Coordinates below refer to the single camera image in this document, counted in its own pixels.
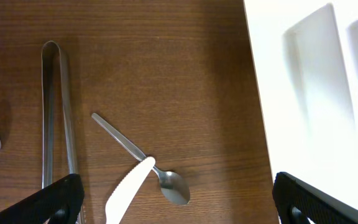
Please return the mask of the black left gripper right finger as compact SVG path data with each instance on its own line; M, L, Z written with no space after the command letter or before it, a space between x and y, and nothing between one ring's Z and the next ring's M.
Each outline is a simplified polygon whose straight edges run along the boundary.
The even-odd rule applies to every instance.
M287 172L276 174L272 196L282 224L358 224L358 210Z

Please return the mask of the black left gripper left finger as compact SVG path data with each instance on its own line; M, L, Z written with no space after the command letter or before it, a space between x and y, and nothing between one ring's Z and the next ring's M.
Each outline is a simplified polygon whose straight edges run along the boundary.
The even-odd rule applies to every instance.
M85 191L81 177L69 174L0 212L0 224L75 224Z

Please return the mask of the white plastic knife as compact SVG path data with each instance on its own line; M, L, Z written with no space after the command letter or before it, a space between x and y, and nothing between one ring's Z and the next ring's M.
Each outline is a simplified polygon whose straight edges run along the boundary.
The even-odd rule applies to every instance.
M153 157L139 162L117 185L105 205L106 224L118 224L155 165Z

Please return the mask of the small steel teaspoon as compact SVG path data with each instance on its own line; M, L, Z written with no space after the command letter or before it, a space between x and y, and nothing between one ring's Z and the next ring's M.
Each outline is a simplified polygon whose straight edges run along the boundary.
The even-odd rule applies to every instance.
M138 161L146 159L146 155L139 147L126 138L125 135L119 132L100 115L93 113L91 117L134 158ZM152 170L156 173L160 190L167 200L178 205L187 205L190 202L190 188L187 181L182 176L174 171L160 170L156 166L153 166Z

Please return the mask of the white cutlery tray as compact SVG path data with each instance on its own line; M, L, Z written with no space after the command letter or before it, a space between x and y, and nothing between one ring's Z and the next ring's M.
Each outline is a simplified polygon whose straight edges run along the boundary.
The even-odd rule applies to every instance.
M358 210L358 1L244 2L272 174Z

